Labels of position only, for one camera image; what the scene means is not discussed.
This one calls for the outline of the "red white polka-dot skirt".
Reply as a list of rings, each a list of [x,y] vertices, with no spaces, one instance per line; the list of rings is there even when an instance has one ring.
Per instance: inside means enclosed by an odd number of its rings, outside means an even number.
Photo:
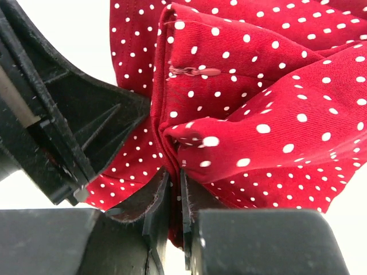
[[[87,189],[109,210],[171,175],[230,208],[322,213],[366,163],[365,1],[112,1],[117,83],[150,115]]]

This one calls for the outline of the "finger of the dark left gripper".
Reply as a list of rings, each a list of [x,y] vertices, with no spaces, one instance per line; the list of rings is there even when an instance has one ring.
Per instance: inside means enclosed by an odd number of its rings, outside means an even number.
[[[147,98],[72,65],[18,2],[1,2],[1,178],[22,170],[55,205],[85,202],[149,112]]]

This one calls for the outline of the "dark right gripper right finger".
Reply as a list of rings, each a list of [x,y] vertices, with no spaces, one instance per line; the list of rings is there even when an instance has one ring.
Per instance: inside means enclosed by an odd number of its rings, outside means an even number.
[[[185,269],[187,271],[200,271],[200,256],[197,252],[194,241],[194,218],[191,211],[189,199],[188,177],[184,170],[180,171],[181,180],[181,206],[182,206],[182,231],[183,231],[183,252],[185,255]]]

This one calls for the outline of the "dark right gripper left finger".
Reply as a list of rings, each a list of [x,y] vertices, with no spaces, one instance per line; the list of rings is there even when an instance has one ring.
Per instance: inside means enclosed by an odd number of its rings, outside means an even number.
[[[169,231],[170,178],[160,168],[147,185],[106,211],[123,226],[119,274],[164,274]]]

